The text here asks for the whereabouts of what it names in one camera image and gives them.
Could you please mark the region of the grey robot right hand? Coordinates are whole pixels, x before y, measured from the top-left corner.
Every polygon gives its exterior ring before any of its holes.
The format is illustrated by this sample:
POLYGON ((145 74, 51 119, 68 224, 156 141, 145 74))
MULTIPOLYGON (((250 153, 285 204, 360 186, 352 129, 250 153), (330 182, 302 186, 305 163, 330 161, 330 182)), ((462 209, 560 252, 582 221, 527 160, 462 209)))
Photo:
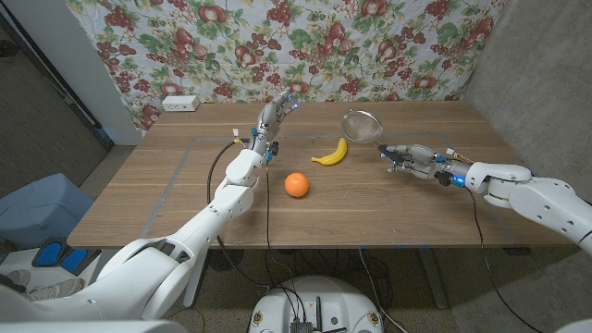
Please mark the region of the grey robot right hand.
POLYGON ((440 185, 465 186, 465 178, 471 163, 448 158, 423 145, 381 144, 377 147, 382 157, 392 161, 388 172, 405 172, 419 179, 436 179, 440 185))

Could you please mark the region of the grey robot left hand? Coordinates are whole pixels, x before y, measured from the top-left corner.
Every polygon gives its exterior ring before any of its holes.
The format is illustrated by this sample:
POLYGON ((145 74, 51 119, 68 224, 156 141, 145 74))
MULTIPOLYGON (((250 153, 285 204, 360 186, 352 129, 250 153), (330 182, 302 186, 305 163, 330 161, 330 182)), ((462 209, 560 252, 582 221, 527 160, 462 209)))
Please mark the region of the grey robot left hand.
POLYGON ((267 103, 259 114, 254 129, 254 134, 249 140, 248 148, 264 154, 269 145, 279 132, 280 124, 288 114, 296 110, 298 105, 290 96, 290 88, 284 89, 280 94, 267 103))

